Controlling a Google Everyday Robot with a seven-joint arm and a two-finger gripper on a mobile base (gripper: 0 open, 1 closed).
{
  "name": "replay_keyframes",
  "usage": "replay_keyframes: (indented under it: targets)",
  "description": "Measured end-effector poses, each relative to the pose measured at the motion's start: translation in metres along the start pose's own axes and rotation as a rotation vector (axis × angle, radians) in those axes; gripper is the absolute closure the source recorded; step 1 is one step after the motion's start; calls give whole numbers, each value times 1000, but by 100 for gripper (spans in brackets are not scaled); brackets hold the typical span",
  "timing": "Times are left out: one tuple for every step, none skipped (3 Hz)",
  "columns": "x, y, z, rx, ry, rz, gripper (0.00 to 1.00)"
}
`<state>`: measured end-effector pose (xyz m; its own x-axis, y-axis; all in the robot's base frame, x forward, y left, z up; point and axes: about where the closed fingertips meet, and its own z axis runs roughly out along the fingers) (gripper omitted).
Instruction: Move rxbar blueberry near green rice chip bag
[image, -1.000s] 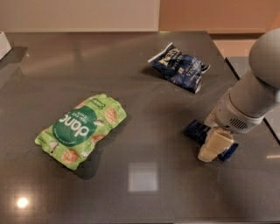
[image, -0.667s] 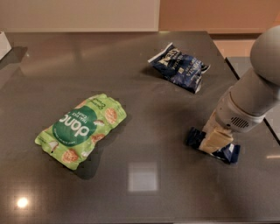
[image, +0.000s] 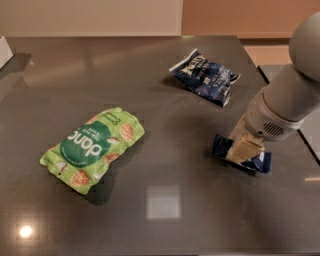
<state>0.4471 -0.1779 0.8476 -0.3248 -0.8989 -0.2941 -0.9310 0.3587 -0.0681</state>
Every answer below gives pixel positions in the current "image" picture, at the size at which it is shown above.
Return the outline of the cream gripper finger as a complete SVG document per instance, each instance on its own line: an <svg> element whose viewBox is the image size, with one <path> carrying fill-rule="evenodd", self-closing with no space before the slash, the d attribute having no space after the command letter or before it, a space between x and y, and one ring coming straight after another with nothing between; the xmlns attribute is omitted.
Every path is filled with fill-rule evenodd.
<svg viewBox="0 0 320 256"><path fill-rule="evenodd" d="M242 163L258 156L264 150L265 147L261 143L241 139L233 143L227 153L226 159L234 163Z"/></svg>

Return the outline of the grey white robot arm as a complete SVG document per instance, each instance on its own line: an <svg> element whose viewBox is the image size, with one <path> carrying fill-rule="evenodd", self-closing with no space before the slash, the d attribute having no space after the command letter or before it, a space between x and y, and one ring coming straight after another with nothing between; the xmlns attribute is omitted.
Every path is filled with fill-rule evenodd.
<svg viewBox="0 0 320 256"><path fill-rule="evenodd" d="M291 62L248 104L229 138L226 159L242 163L299 129L320 104L320 13L305 19L289 41Z"/></svg>

